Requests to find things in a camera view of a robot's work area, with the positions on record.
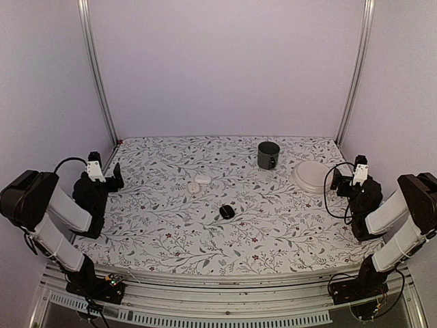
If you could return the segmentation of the cream earbud case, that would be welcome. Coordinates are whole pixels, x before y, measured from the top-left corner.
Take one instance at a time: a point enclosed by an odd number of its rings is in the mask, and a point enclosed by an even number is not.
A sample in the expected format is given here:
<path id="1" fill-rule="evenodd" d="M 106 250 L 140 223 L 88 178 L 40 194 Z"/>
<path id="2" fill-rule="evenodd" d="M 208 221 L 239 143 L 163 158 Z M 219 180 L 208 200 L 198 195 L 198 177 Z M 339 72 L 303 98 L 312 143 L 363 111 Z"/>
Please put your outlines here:
<path id="1" fill-rule="evenodd" d="M 191 195 L 197 194 L 201 191 L 201 187 L 197 182 L 188 182 L 186 189 Z"/>

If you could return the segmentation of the white earbud case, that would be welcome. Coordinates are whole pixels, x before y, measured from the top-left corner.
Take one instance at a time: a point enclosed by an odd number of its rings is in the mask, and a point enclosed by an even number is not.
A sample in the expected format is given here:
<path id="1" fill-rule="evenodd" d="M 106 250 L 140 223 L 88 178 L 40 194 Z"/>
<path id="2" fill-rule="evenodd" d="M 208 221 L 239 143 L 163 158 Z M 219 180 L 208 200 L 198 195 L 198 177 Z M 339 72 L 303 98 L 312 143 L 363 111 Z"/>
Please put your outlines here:
<path id="1" fill-rule="evenodd" d="M 194 181 L 200 185 L 208 185 L 211 183 L 212 178 L 210 176 L 207 175 L 196 175 L 194 177 Z"/>

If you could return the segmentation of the black earbud case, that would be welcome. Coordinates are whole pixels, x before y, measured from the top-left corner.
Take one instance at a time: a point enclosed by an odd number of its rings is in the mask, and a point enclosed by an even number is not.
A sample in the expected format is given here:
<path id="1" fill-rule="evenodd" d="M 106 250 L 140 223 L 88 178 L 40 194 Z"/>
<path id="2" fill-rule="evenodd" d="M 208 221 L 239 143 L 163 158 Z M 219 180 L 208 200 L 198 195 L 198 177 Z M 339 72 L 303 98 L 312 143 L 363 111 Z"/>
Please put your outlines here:
<path id="1" fill-rule="evenodd" d="M 219 213 L 223 219 L 232 219 L 235 217 L 234 209 L 227 204 L 224 204 L 219 208 Z"/>

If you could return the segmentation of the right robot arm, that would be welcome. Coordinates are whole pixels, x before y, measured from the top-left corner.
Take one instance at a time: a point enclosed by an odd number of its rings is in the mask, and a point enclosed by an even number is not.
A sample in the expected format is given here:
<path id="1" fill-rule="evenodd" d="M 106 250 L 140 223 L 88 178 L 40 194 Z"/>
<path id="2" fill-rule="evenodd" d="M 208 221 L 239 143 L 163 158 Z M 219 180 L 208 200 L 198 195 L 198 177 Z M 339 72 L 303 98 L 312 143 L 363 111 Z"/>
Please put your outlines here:
<path id="1" fill-rule="evenodd" d="M 352 233 L 359 241 L 379 238 L 404 215 L 406 221 L 376 253 L 363 260 L 353 292 L 367 298 L 384 283 L 396 266 L 412 257 L 436 236 L 436 177 L 429 172 L 406 174 L 397 179 L 398 188 L 382 200 L 382 187 L 358 165 L 352 176 L 333 170 L 330 189 L 348 198 Z"/>

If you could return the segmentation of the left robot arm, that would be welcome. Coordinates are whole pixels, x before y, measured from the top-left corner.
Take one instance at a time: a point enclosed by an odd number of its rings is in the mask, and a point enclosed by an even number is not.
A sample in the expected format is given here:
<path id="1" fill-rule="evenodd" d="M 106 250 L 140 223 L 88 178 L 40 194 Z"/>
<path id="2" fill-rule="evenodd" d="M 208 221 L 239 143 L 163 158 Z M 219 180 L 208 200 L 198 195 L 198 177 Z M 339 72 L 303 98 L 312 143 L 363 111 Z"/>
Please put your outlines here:
<path id="1" fill-rule="evenodd" d="M 61 188 L 56 172 L 27 170 L 1 191 L 1 214 L 20 228 L 44 255 L 66 272 L 88 297 L 96 296 L 105 280 L 96 276 L 93 261 L 75 248 L 52 218 L 60 219 L 78 236 L 97 239 L 107 204 L 105 180 L 82 174 L 72 195 Z"/>

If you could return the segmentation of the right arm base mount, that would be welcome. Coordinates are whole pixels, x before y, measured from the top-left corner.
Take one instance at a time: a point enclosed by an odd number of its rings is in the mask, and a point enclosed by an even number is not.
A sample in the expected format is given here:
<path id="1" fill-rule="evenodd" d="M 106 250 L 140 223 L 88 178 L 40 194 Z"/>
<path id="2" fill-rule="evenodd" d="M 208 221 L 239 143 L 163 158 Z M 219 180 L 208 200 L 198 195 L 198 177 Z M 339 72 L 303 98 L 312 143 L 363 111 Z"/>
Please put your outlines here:
<path id="1" fill-rule="evenodd" d="M 360 301 L 388 292 L 387 277 L 385 273 L 365 278 L 336 273 L 330 278 L 327 291 L 335 305 Z"/>

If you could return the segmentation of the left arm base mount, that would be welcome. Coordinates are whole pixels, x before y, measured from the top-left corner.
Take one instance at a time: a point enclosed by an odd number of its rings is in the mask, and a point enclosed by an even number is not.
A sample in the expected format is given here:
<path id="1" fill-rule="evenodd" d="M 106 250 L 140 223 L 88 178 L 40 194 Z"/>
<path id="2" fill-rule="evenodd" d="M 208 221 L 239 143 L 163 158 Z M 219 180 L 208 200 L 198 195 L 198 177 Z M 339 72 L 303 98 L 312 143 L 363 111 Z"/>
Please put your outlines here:
<path id="1" fill-rule="evenodd" d="M 120 305 L 124 298 L 126 285 L 118 282 L 113 285 L 105 278 L 81 279 L 79 276 L 67 275 L 66 291 L 92 301 L 102 301 Z"/>

